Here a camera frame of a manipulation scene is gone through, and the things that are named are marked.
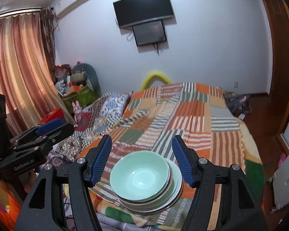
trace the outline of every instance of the pink bunny toy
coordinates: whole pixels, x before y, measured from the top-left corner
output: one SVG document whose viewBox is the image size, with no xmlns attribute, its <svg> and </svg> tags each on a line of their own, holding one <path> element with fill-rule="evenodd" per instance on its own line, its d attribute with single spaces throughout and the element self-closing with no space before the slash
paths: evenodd
<svg viewBox="0 0 289 231">
<path fill-rule="evenodd" d="M 74 112 L 74 118 L 75 118 L 75 122 L 80 122 L 81 120 L 81 114 L 82 114 L 82 108 L 79 105 L 79 102 L 76 101 L 75 103 L 72 102 L 72 106 L 73 106 L 73 112 Z"/>
</svg>

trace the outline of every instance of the stack of dishes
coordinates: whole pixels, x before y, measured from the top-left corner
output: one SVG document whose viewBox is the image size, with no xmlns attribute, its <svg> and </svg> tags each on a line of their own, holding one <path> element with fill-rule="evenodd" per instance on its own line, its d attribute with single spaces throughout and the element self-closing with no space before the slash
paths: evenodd
<svg viewBox="0 0 289 231">
<path fill-rule="evenodd" d="M 124 207 L 142 215 L 165 211 L 183 191 L 178 166 L 152 151 L 121 158 L 110 173 L 110 185 Z"/>
</svg>

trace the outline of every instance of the wooden door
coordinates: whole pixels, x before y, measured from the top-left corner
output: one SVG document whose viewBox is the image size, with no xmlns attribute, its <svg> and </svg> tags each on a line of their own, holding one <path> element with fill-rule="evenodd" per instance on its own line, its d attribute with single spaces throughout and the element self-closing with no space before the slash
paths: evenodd
<svg viewBox="0 0 289 231">
<path fill-rule="evenodd" d="M 269 18 L 273 72 L 270 98 L 276 112 L 283 115 L 279 134 L 289 119 L 289 9 L 283 0 L 263 0 Z"/>
</svg>

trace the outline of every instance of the television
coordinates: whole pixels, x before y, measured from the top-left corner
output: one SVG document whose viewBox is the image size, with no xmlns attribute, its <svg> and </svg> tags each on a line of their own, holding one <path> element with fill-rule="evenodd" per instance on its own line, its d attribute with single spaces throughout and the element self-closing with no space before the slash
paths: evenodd
<svg viewBox="0 0 289 231">
<path fill-rule="evenodd" d="M 170 0 L 120 0 L 113 7 L 119 28 L 174 17 Z"/>
<path fill-rule="evenodd" d="M 137 46 L 166 41 L 165 27 L 161 20 L 133 26 Z"/>
</svg>

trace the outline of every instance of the wooden floor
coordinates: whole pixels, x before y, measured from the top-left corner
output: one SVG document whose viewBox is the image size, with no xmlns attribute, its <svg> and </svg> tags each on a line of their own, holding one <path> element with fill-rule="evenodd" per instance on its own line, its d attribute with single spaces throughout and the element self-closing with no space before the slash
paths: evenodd
<svg viewBox="0 0 289 231">
<path fill-rule="evenodd" d="M 275 140 L 275 135 L 281 123 L 283 115 L 275 108 L 270 99 L 266 96 L 250 98 L 252 113 L 246 115 L 246 123 L 253 136 L 258 151 L 263 162 L 265 179 L 271 177 L 277 169 L 277 163 L 283 152 L 282 148 Z M 273 207 L 273 190 L 271 185 L 264 185 L 264 207 L 265 216 L 269 230 L 274 230 L 288 212 L 289 206 L 269 214 Z"/>
</svg>

